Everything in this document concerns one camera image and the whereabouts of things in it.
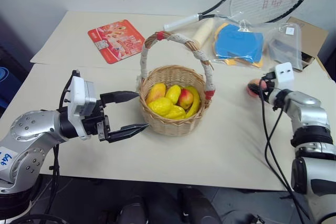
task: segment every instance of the white racket handle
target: white racket handle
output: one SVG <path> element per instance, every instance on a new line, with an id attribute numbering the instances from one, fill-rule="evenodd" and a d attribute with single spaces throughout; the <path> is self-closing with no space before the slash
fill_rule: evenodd
<path id="1" fill-rule="evenodd" d="M 169 24 L 163 25 L 163 30 L 173 31 L 173 30 L 179 29 L 183 26 L 186 26 L 186 25 L 189 25 L 191 23 L 197 22 L 197 21 L 199 21 L 199 15 L 194 14 L 194 15 L 191 15 L 189 17 L 182 18 L 178 21 L 171 22 Z"/>
<path id="2" fill-rule="evenodd" d="M 204 42 L 208 39 L 212 33 L 215 25 L 214 18 L 207 18 L 205 22 L 200 26 L 200 28 L 195 33 L 193 40 L 202 48 Z"/>

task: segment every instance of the red card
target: red card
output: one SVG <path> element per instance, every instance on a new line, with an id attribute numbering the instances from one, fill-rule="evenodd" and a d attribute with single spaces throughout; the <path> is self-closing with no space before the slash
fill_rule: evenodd
<path id="1" fill-rule="evenodd" d="M 88 35 L 109 64 L 141 52 L 145 41 L 126 19 L 90 30 Z"/>

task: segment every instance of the clear plastic packaging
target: clear plastic packaging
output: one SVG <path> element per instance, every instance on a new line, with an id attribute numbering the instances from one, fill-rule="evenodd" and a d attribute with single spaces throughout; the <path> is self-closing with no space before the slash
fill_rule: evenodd
<path id="1" fill-rule="evenodd" d="M 301 32 L 296 24 L 252 25 L 218 16 L 213 37 L 214 63 L 268 70 L 278 62 L 289 61 L 302 71 Z"/>

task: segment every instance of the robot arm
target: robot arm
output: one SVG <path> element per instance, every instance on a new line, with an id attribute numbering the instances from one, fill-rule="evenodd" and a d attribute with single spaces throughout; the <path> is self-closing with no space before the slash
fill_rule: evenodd
<path id="1" fill-rule="evenodd" d="M 292 188 L 305 195 L 313 223 L 335 223 L 336 146 L 330 135 L 327 113 L 316 98 L 289 89 L 294 80 L 290 63 L 277 65 L 263 80 L 267 84 L 266 101 L 274 110 L 282 108 L 292 122 L 291 144 L 296 154 Z M 258 93 L 258 85 L 248 87 Z"/>
<path id="2" fill-rule="evenodd" d="M 106 104 L 129 101 L 138 94 L 117 91 L 101 94 L 97 100 L 94 90 L 92 82 L 73 76 L 65 99 L 69 106 L 54 111 L 30 111 L 13 122 L 0 142 L 0 220 L 29 209 L 30 190 L 45 156 L 55 145 L 77 136 L 86 140 L 91 135 L 112 143 L 132 137 L 148 126 L 132 124 L 110 132 L 103 110 Z"/>

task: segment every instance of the cardboard box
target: cardboard box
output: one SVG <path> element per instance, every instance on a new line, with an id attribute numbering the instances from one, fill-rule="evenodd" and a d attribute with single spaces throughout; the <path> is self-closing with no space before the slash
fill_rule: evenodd
<path id="1" fill-rule="evenodd" d="M 328 31 L 294 17 L 290 17 L 287 22 L 298 24 L 301 28 L 301 55 L 303 68 L 310 65 L 314 59 L 317 59 L 320 63 L 317 54 L 327 38 Z"/>

